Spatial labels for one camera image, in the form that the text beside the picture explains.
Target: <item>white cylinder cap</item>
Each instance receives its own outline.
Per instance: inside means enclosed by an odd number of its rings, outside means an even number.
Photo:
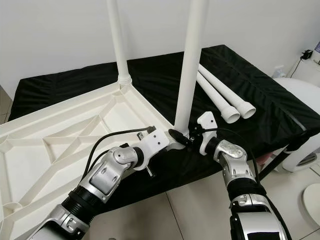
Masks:
[[[221,117],[228,124],[232,124],[240,118],[240,113],[234,106],[228,106],[221,111]]]
[[[256,112],[256,108],[252,106],[250,102],[243,101],[241,104],[236,106],[236,109],[241,114],[241,117],[244,119],[250,118]]]

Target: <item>white wall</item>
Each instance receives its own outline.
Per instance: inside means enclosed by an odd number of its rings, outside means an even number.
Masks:
[[[118,0],[130,59],[183,51],[188,0]],[[319,0],[211,0],[203,47],[268,75],[320,41]],[[115,60],[105,0],[0,0],[0,85]]]

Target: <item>white appliance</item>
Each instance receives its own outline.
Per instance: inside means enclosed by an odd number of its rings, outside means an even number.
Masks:
[[[292,77],[280,77],[274,80],[320,114],[320,66],[310,59],[301,60]],[[297,151],[290,154],[282,162],[282,168],[289,172],[309,168],[317,161],[317,158],[320,158],[320,155],[317,155],[319,148],[320,133],[311,137]]]

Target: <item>white tube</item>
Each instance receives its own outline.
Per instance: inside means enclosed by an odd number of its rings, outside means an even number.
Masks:
[[[244,119],[248,119],[255,114],[256,108],[252,106],[250,102],[244,101],[201,64],[199,64],[199,72],[221,93],[222,96],[225,97],[225,99],[229,101],[229,103],[235,106]]]
[[[214,105],[221,112],[222,118],[228,123],[232,124],[240,118],[240,113],[231,106],[218,92],[215,90],[213,86],[201,75],[200,72],[196,75],[196,81],[201,86],[201,88],[205,91]]]
[[[131,83],[132,79],[128,71],[127,59],[125,55],[118,3],[117,0],[106,0],[106,3],[109,14],[116,65],[118,68],[118,82],[121,85],[129,84]]]
[[[208,11],[208,0],[191,0],[186,30],[178,102],[174,129],[187,136],[190,112],[195,93],[198,64]]]

